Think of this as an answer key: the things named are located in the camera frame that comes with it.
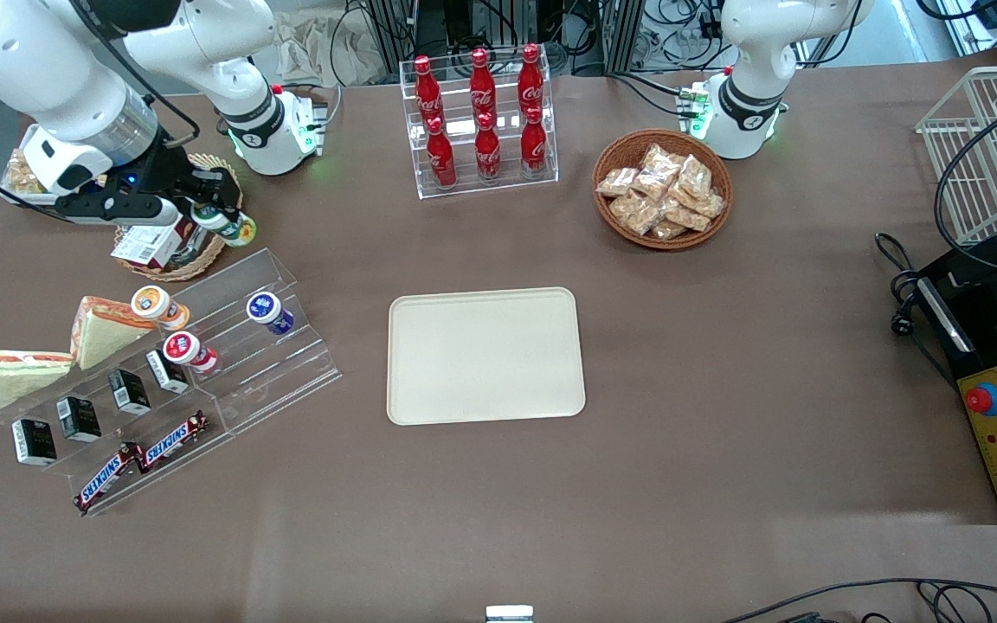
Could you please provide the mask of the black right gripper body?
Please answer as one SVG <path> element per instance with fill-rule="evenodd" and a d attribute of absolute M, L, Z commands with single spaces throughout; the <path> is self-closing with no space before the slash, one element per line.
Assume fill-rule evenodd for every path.
<path fill-rule="evenodd" d="M 167 198 L 191 197 L 201 204 L 218 205 L 218 172 L 232 172 L 237 181 L 233 166 L 216 155 L 189 154 L 182 146 L 153 145 L 146 153 L 107 172 L 106 189 Z"/>

